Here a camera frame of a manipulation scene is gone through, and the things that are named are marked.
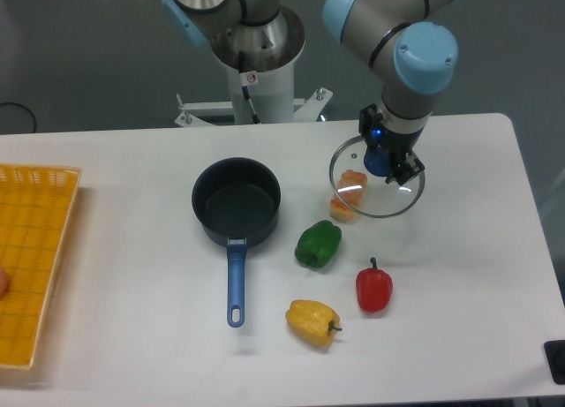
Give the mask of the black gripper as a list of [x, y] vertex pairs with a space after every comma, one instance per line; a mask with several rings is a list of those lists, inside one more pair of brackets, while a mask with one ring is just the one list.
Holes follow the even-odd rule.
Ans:
[[404, 185], [425, 170], [413, 148], [428, 119], [428, 115], [416, 119], [399, 117], [385, 104], [371, 104], [360, 111], [358, 132], [365, 141], [365, 151], [389, 158], [387, 184]]

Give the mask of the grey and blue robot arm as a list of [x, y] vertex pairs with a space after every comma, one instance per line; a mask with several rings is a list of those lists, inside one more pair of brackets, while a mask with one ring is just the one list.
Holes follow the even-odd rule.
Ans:
[[[458, 59], [455, 37], [429, 16], [455, 0], [326, 0], [326, 29], [382, 81], [380, 102], [362, 110], [365, 166], [404, 184], [422, 173], [413, 148]], [[281, 0], [162, 0], [193, 46], [209, 45], [224, 66], [240, 123], [291, 116], [293, 64], [304, 26]]]

